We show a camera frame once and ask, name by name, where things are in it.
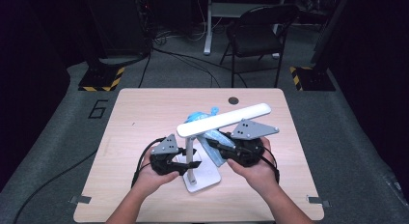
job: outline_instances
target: gray floor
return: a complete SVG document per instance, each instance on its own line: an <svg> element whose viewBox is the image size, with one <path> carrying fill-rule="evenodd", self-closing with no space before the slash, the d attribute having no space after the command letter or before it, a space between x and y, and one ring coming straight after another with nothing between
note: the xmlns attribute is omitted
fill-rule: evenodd
<svg viewBox="0 0 409 224"><path fill-rule="evenodd" d="M298 92L289 73L291 66L310 66L318 33L313 28L291 27L286 44L279 88L286 99L301 144L309 162L319 196L331 203L320 223L409 223L409 209L403 205L385 178L393 178L359 127L336 80L335 92ZM204 39L169 38L159 49L195 56L217 64L226 46L224 34L214 34L212 53L203 55ZM129 59L110 59L118 63ZM113 92L79 92L77 84L87 65L70 67L70 87L40 138L0 194L0 222L12 223L24 201L45 182L91 154L99 145L118 92L136 88L148 59L125 68ZM264 63L273 60L264 57ZM230 87L227 70L195 61ZM275 71L243 74L249 87L272 87ZM153 51L141 87L217 87L204 69L198 70L167 54ZM243 83L236 78L236 87ZM101 119L89 119L95 103L105 107ZM49 183L27 204L18 223L73 223L75 204L68 200L80 195L94 156Z"/></svg>

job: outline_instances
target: person's right hand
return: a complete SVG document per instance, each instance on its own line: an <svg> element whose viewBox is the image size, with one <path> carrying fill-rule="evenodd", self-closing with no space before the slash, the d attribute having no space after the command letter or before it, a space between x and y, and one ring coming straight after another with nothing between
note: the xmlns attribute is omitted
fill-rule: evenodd
<svg viewBox="0 0 409 224"><path fill-rule="evenodd" d="M263 146L271 151L270 141L265 137L261 137L260 139ZM273 162L274 160L268 151L264 151L263 156L270 162ZM271 166L263 160L260 160L258 164L247 168L241 166L232 159L228 159L228 164L236 174L244 177L247 183L255 189L261 197L266 196L267 193L277 191L279 186L276 182L274 171Z"/></svg>

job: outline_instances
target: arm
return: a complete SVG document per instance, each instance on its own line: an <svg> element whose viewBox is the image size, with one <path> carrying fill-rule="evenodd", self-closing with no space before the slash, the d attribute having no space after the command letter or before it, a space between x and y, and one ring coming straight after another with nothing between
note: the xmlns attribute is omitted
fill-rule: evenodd
<svg viewBox="0 0 409 224"><path fill-rule="evenodd" d="M149 163L150 151L145 154L142 165L147 165ZM139 173L138 180L123 198L120 205L108 218L106 223L135 223L139 214L139 209L145 199L156 191L160 185L173 181L177 176L178 172L159 176L153 171L150 165L143 167Z"/></svg>
<svg viewBox="0 0 409 224"><path fill-rule="evenodd" d="M261 141L265 148L271 149L268 139L261 137ZM263 156L270 161L273 160L267 152L264 152ZM249 168L244 168L231 159L228 160L228 163L233 171L244 177L247 183L267 203L277 223L313 223L280 188L274 177L273 170L267 163L261 160L257 165Z"/></svg>

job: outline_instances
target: person's left hand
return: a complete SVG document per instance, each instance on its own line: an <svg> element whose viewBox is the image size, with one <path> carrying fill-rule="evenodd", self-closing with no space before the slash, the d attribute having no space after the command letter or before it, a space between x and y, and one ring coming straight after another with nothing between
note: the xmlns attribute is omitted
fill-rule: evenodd
<svg viewBox="0 0 409 224"><path fill-rule="evenodd" d="M132 190L138 190L140 194L144 197L148 197L154 191L156 191L162 184L171 182L178 176L178 172L172 172L167 175L160 176L155 171L153 171L150 165L150 151L153 149L150 148L144 156L142 161L142 170L139 172L138 180L133 185Z"/></svg>

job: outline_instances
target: wooden table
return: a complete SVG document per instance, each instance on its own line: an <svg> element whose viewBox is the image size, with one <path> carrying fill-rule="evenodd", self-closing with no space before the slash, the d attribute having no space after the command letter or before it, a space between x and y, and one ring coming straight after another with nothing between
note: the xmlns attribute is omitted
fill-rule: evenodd
<svg viewBox="0 0 409 224"><path fill-rule="evenodd" d="M238 98L236 105L229 98ZM306 196L317 196L283 92L279 89L123 89L102 137L79 203L76 222L104 222L130 189L142 150L154 139L174 133L180 147L185 140L176 128L195 111L219 114L267 103L272 112L253 121L276 126L280 132L267 138L281 172L280 185L311 219L324 216L321 205ZM235 126L224 127L232 131ZM235 222L274 220L268 206L229 165L219 168L222 180L195 193L186 190L182 177L164 184L143 204L138 222Z"/></svg>

